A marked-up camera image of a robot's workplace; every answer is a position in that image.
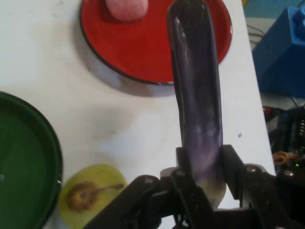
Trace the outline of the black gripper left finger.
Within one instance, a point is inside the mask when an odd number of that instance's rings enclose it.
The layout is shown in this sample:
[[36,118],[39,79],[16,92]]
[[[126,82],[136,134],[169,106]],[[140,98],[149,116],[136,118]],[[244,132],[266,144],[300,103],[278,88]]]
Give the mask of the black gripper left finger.
[[162,218],[173,216],[175,228],[214,229],[215,213],[190,175],[190,157],[176,149],[178,167],[169,176],[137,177],[97,214],[86,229],[156,229]]

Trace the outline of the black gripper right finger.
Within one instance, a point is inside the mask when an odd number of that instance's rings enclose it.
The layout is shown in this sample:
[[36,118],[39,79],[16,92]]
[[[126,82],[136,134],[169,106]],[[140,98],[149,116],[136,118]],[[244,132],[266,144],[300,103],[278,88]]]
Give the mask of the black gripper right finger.
[[305,171],[287,169],[276,176],[261,165],[242,162],[231,145],[221,147],[225,181],[239,208],[221,210],[224,229],[303,229]]

